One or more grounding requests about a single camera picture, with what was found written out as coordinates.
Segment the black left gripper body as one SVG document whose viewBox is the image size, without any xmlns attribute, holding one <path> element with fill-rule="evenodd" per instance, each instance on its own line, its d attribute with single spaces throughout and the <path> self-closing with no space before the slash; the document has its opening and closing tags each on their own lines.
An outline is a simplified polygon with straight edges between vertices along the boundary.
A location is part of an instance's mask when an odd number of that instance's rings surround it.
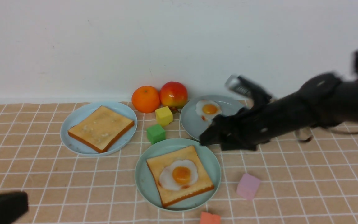
<svg viewBox="0 0 358 224">
<path fill-rule="evenodd" d="M 29 211 L 28 194 L 14 191 L 0 194 L 0 224 L 13 224 Z"/>
</svg>

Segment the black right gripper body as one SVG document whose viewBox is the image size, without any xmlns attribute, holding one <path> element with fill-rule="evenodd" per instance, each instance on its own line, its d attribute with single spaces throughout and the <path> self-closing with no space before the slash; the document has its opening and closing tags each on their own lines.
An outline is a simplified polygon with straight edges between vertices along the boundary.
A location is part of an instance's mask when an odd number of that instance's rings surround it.
<svg viewBox="0 0 358 224">
<path fill-rule="evenodd" d="M 260 85 L 242 75 L 230 75 L 225 82 L 225 87 L 236 94 L 252 99 L 253 106 L 242 107 L 231 116 L 215 116 L 207 129 L 200 134 L 200 144 L 202 146 L 219 144 L 223 151 L 257 151 L 258 145 L 271 142 L 271 138 L 257 139 L 252 134 L 257 133 L 254 123 L 257 114 L 274 97 Z"/>
</svg>

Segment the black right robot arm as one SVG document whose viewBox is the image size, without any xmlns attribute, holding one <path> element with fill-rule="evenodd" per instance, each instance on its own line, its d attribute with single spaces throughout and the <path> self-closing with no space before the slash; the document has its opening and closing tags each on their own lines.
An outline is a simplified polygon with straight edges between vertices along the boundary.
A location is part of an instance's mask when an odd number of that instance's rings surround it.
<svg viewBox="0 0 358 224">
<path fill-rule="evenodd" d="M 252 99 L 253 106 L 231 116 L 216 116 L 199 136 L 199 142 L 202 146 L 218 144 L 223 151 L 257 151 L 258 145 L 290 132 L 299 142 L 310 142 L 312 136 L 299 137 L 305 128 L 344 134 L 333 127 L 358 123 L 358 49 L 353 53 L 352 74 L 353 81 L 344 81 L 333 72 L 317 75 L 298 91 L 277 100 L 250 79 L 231 75 L 225 87 Z"/>
</svg>

